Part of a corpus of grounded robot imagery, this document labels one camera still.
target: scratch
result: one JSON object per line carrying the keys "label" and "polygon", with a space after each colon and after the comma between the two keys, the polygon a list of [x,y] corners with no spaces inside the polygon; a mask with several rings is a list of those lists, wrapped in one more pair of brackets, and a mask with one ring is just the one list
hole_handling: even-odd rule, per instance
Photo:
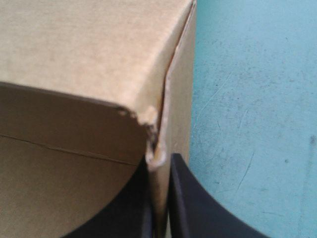
{"label": "scratch", "polygon": [[230,192],[232,191],[233,189],[228,189],[228,190],[221,190],[221,191],[217,191],[216,193],[221,193],[221,192]]}
{"label": "scratch", "polygon": [[197,122],[202,114],[202,112],[205,110],[205,108],[208,106],[208,104],[210,103],[210,101],[218,94],[218,92],[224,87],[224,85],[226,84],[226,82],[229,80],[230,76],[232,74],[232,71],[229,73],[229,75],[227,76],[225,82],[218,88],[218,90],[208,99],[208,101],[205,103],[205,105],[203,106],[203,108],[200,110],[200,112],[198,113],[198,116],[196,118],[195,124],[193,126],[193,130],[196,128]]}
{"label": "scratch", "polygon": [[278,214],[278,213],[274,213],[274,212],[262,212],[262,213],[264,213],[264,214],[276,215],[276,216],[279,216],[279,217],[284,217],[283,215]]}
{"label": "scratch", "polygon": [[221,138],[221,142],[222,142],[222,151],[224,151],[222,130],[221,130],[221,127],[220,127],[220,124],[219,124],[219,120],[217,120],[217,123],[218,123],[218,127],[219,127],[219,130],[220,130],[220,138]]}
{"label": "scratch", "polygon": [[250,169],[250,167],[251,167],[251,163],[252,163],[253,157],[254,157],[254,152],[253,152],[253,154],[252,154],[252,157],[251,157],[251,159],[250,159],[250,162],[249,162],[249,164],[248,164],[248,167],[247,167],[247,169],[246,169],[246,171],[245,171],[245,173],[244,173],[244,175],[243,175],[241,181],[239,182],[239,185],[238,185],[238,187],[237,187],[235,193],[237,193],[237,191],[240,189],[240,186],[241,186],[241,184],[242,184],[244,178],[246,177],[246,175],[247,175],[247,173],[248,173],[248,171],[249,171],[249,169]]}
{"label": "scratch", "polygon": [[244,114],[243,114],[243,116],[242,116],[242,118],[241,118],[241,120],[240,120],[240,124],[239,124],[239,131],[238,131],[238,134],[240,135],[240,133],[241,133],[241,126],[242,126],[242,123],[243,123],[243,120],[244,120],[244,118],[246,117],[246,114],[248,113],[248,109],[246,109],[245,111],[244,111]]}

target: crease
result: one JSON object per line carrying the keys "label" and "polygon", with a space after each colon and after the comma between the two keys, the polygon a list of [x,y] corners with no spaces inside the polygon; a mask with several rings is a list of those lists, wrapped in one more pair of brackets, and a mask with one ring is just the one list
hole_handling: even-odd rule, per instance
{"label": "crease", "polygon": [[83,156],[83,157],[90,158],[90,159],[114,162],[114,163],[123,164],[123,165],[137,166],[136,164],[132,164],[132,163],[121,161],[121,160],[111,159],[111,158],[109,158],[107,156],[103,156],[103,155],[100,155],[100,154],[94,154],[94,153],[91,153],[91,152],[83,152],[83,151],[82,152],[78,152],[78,151],[73,151],[73,150],[67,150],[67,149],[53,147],[53,146],[49,146],[49,145],[45,145],[45,144],[39,144],[39,143],[36,143],[36,142],[31,142],[31,141],[28,141],[28,140],[23,140],[23,139],[19,139],[19,138],[13,137],[13,136],[3,135],[3,134],[0,134],[0,137],[21,141],[21,142],[24,142],[24,143],[36,145],[36,146],[39,146],[39,147],[44,148],[44,149],[58,151],[58,152],[61,152],[61,153],[73,154],[73,155]]}

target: torn cardboard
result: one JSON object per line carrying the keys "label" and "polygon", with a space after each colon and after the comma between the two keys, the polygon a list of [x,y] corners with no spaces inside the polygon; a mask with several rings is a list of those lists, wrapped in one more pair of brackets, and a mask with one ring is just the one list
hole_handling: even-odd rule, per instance
{"label": "torn cardboard", "polygon": [[146,152],[163,237],[168,154],[188,157],[194,12],[192,0],[3,4],[0,236],[71,231]]}

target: light blue surface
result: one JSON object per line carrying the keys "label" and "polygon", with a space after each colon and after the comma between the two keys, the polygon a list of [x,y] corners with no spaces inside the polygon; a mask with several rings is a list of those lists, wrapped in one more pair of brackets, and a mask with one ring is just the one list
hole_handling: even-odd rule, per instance
{"label": "light blue surface", "polygon": [[274,238],[317,238],[317,1],[199,0],[190,167]]}

